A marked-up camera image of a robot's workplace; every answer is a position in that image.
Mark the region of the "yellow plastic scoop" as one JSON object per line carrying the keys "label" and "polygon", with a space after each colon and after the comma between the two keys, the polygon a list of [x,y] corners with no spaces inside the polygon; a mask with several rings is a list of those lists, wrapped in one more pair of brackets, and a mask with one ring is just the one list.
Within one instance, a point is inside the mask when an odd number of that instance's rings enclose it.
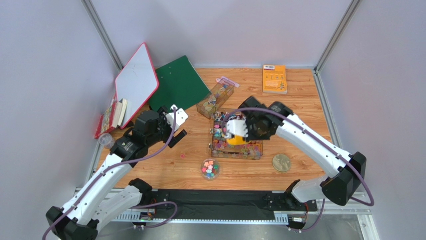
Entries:
{"label": "yellow plastic scoop", "polygon": [[231,135],[230,138],[226,138],[226,142],[231,146],[242,146],[251,143],[242,136]]}

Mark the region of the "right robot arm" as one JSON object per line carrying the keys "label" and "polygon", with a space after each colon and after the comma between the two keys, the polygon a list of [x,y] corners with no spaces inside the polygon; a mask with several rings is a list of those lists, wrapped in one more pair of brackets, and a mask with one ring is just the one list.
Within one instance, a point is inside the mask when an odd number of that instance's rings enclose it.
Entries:
{"label": "right robot arm", "polygon": [[278,136],[321,167],[324,176],[296,180],[287,188],[285,193],[292,205],[328,199],[338,206],[346,206],[350,200],[356,200],[354,194],[360,186],[368,189],[365,182],[367,158],[360,152],[351,154],[329,142],[281,102],[266,106],[251,96],[224,117],[222,128],[230,144],[236,139],[245,144],[269,141]]}

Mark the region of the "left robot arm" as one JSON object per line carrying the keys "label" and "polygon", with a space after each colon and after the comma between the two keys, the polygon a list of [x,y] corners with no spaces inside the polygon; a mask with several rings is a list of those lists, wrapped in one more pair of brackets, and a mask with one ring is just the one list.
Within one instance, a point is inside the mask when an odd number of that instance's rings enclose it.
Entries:
{"label": "left robot arm", "polygon": [[46,213],[49,228],[43,239],[53,233],[61,240],[95,240],[102,229],[126,210],[144,202],[152,190],[146,182],[135,179],[116,196],[105,200],[114,186],[137,164],[173,148],[187,132],[176,131],[189,116],[176,105],[171,111],[143,111],[123,137],[110,149],[102,166],[86,185],[62,207],[51,207]]}

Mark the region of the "clear box of star candies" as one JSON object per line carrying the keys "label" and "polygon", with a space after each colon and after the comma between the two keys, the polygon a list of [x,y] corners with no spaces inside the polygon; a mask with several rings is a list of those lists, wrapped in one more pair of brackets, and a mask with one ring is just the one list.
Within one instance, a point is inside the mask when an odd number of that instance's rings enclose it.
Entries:
{"label": "clear box of star candies", "polygon": [[223,131],[223,121],[214,120],[212,122],[212,127],[210,129],[210,134],[212,136],[212,141],[226,141],[226,130]]}

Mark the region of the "clear box of translucent candies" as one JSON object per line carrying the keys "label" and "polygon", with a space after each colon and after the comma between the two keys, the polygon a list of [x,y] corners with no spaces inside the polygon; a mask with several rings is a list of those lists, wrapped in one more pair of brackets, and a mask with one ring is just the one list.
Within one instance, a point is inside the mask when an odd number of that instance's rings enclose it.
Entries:
{"label": "clear box of translucent candies", "polygon": [[224,138],[214,137],[209,144],[213,158],[260,160],[264,154],[263,142],[252,141],[243,145],[230,145]]}

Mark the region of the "clear box of wrapped candies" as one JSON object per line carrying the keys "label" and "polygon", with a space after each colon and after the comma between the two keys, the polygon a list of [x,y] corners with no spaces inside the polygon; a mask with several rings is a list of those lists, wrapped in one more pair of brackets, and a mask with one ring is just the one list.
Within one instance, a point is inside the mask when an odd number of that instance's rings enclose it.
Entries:
{"label": "clear box of wrapped candies", "polygon": [[226,83],[217,83],[210,93],[197,105],[197,112],[202,116],[212,119],[216,109],[219,109],[233,95],[234,86]]}

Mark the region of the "clear box of lollipops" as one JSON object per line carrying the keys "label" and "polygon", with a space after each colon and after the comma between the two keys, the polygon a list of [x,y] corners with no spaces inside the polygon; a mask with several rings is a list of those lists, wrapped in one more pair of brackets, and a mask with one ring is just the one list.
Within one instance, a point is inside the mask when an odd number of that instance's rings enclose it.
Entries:
{"label": "clear box of lollipops", "polygon": [[215,110],[215,113],[212,115],[212,119],[216,123],[221,123],[223,120],[228,117],[228,120],[244,120],[245,116],[241,112],[236,112],[234,114],[231,114],[234,109],[229,108],[217,108]]}

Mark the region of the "clear round plastic jar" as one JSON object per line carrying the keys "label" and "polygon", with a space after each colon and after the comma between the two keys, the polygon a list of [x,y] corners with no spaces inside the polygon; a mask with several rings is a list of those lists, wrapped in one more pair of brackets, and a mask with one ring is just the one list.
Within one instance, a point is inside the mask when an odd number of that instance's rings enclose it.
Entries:
{"label": "clear round plastic jar", "polygon": [[221,173],[221,166],[215,159],[206,159],[200,167],[201,175],[208,181],[215,180]]}

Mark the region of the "gold round tin lid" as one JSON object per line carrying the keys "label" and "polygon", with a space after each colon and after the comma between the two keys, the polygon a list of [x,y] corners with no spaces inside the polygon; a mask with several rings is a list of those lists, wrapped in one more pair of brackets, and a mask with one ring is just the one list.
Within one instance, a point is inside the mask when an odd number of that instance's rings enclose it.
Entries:
{"label": "gold round tin lid", "polygon": [[288,172],[292,167],[290,158],[284,154],[277,154],[272,159],[272,166],[280,173]]}

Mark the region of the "orange paperback book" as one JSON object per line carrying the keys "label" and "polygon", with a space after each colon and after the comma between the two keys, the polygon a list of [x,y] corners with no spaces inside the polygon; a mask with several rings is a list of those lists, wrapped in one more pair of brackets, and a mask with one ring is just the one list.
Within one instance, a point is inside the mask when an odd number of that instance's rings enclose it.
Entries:
{"label": "orange paperback book", "polygon": [[270,94],[288,94],[287,68],[285,65],[263,65],[262,90]]}

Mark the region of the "green cutting mat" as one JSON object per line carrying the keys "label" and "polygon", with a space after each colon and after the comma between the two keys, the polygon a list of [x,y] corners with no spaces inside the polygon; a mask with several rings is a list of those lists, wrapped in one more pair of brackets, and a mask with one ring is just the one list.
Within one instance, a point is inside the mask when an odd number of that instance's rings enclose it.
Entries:
{"label": "green cutting mat", "polygon": [[210,89],[185,55],[155,72],[159,87],[148,101],[153,111],[161,107],[170,109],[173,105],[188,110],[210,94]]}

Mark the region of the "red framed whiteboard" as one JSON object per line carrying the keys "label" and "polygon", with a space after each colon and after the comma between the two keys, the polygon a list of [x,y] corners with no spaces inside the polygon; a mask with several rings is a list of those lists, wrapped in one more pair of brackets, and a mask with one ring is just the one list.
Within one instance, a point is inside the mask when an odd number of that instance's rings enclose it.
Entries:
{"label": "red framed whiteboard", "polygon": [[144,42],[115,79],[115,99],[118,101],[127,100],[121,129],[127,127],[158,88],[159,80],[148,46]]}

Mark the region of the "stack of books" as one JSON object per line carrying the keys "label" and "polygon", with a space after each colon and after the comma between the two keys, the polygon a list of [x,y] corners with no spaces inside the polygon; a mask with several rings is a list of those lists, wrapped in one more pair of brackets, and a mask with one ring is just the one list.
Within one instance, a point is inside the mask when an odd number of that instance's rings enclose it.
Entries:
{"label": "stack of books", "polygon": [[101,135],[109,134],[122,126],[128,101],[122,98],[120,101],[114,99],[111,106],[100,117],[94,138],[98,140]]}

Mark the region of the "small clear cup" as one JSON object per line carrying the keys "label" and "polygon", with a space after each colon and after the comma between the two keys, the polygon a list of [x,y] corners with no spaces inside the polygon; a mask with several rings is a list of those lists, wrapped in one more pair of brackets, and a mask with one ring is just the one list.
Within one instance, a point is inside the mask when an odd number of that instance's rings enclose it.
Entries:
{"label": "small clear cup", "polygon": [[99,136],[98,142],[105,149],[111,149],[116,141],[110,133],[104,133]]}

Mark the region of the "aluminium frame rail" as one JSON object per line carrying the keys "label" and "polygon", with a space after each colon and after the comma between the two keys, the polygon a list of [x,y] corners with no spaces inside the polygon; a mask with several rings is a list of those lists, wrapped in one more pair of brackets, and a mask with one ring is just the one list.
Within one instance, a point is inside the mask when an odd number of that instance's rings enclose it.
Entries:
{"label": "aluminium frame rail", "polygon": [[63,240],[94,240],[113,221],[203,224],[266,224],[308,231],[309,214],[327,210],[323,201],[294,202],[287,192],[231,190],[172,190],[150,186],[115,189],[101,203],[87,199],[75,207],[87,217],[68,214],[54,233]]}

